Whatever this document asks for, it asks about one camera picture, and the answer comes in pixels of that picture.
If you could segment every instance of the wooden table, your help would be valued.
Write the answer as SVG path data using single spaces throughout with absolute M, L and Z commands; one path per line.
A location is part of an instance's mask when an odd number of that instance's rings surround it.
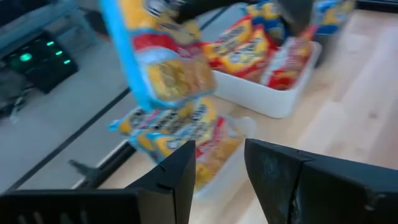
M 398 169 L 397 37 L 397 15 L 355 11 L 289 118 L 272 119 L 213 99 L 222 113 L 255 119 L 258 139 Z M 136 153 L 102 188 L 123 188 L 153 166 Z M 212 203 L 194 201 L 190 223 L 267 222 L 246 180 Z

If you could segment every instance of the white plastic bin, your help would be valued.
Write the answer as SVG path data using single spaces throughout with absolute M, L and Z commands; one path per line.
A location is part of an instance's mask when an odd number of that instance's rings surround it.
M 274 90 L 242 78 L 213 71 L 218 82 L 215 95 L 273 118 L 286 118 L 292 114 L 300 99 L 319 54 L 320 44 L 312 42 L 313 51 L 296 84 L 289 90 Z
M 256 122 L 252 118 L 243 117 L 236 119 L 236 125 L 247 138 L 254 137 Z M 243 141 L 239 149 L 225 162 L 213 180 L 195 192 L 193 197 L 196 201 L 212 202 L 220 197 L 225 197 L 225 194 L 235 194 L 248 179 L 244 163 Z

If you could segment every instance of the green led light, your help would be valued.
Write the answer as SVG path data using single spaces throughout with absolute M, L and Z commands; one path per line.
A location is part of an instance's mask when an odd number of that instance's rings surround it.
M 19 56 L 19 60 L 21 60 L 21 62 L 27 62 L 30 59 L 32 59 L 32 55 L 29 53 L 23 54 L 21 56 Z

